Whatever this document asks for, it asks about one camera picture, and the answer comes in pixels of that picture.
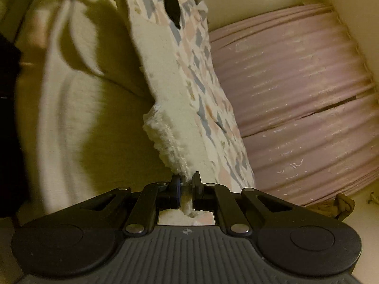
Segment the white fleece jacket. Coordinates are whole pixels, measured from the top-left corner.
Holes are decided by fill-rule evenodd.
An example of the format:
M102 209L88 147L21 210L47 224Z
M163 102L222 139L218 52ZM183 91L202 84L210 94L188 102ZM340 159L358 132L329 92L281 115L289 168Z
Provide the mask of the white fleece jacket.
M17 44L27 212L170 180L143 128L155 100L116 0L33 0Z

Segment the checkered pink grey quilt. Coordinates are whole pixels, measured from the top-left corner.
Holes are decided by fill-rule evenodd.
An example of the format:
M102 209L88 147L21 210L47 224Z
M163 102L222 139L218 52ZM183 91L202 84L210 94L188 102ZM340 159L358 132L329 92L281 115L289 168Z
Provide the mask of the checkered pink grey quilt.
M233 107L213 68L204 2L180 0L181 29L159 25L116 0L155 100L144 131L159 157L187 185L199 171L204 183L241 192L254 173Z

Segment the pink curtain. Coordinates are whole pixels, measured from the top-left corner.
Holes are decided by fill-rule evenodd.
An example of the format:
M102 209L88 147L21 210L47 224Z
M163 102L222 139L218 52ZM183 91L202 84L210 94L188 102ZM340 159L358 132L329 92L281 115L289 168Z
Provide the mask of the pink curtain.
M333 6L285 8L209 36L257 189L307 205L378 180L378 92Z

